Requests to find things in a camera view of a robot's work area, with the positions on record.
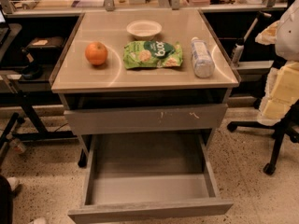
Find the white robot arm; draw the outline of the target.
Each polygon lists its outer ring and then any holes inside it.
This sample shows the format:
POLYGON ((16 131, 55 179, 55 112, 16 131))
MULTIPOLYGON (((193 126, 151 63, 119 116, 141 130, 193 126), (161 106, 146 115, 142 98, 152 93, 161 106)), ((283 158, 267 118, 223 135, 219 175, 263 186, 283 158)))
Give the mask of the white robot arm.
POLYGON ((255 41, 274 44, 276 55, 286 60, 281 68, 272 64, 259 106, 258 122, 272 126, 299 100, 299 0, 291 4, 279 21, 259 33, 255 41))

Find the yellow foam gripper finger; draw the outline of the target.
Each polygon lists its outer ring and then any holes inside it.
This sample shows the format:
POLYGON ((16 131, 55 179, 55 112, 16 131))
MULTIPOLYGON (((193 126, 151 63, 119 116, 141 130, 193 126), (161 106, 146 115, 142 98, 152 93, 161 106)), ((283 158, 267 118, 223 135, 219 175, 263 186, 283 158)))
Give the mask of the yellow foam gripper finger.
POLYGON ((299 62, 271 67, 261 101, 261 119, 283 119, 299 100, 299 62))

